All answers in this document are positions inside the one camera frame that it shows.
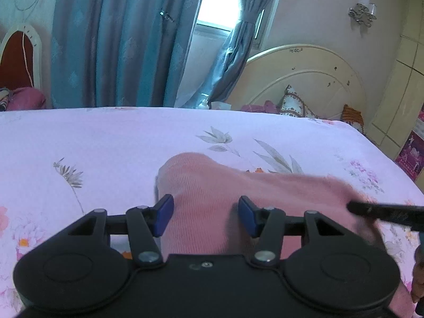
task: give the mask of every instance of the patterned pillow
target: patterned pillow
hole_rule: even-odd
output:
[[[303,102],[292,86],[287,86],[281,102],[280,115],[291,117],[317,118],[309,107]]]
[[[364,134],[364,120],[361,111],[357,111],[345,104],[343,106],[341,121],[353,126],[361,134]]]

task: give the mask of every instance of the pink poster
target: pink poster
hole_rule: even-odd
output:
[[[411,132],[395,162],[415,181],[424,166],[424,140]]]
[[[418,115],[418,119],[424,122],[424,105],[421,108],[420,114]]]

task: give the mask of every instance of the window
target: window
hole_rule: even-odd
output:
[[[259,15],[256,22],[253,46],[260,46],[264,30],[270,19],[271,9],[275,9],[278,0],[273,0]],[[207,27],[207,32],[211,32],[211,28],[216,33],[231,31],[236,25],[240,16],[239,0],[202,0],[197,24]]]
[[[240,15],[239,0],[202,0],[198,24],[231,31]]]

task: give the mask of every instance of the pillow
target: pillow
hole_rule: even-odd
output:
[[[364,134],[364,120],[361,111],[357,111],[345,104],[343,106],[341,121],[353,126],[361,134]]]
[[[262,113],[275,113],[278,114],[277,106],[270,100],[265,101],[262,105],[243,105],[240,111],[244,112],[262,112]]]
[[[33,87],[21,87],[13,90],[7,111],[40,110],[46,108],[44,94]]]
[[[292,86],[287,86],[281,102],[280,115],[291,117],[317,118],[311,109],[303,102]]]

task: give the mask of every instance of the red headboard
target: red headboard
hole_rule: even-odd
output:
[[[28,24],[14,26],[8,31],[0,46],[0,88],[14,90],[33,84],[35,88],[41,89],[40,60],[41,40],[33,27]]]

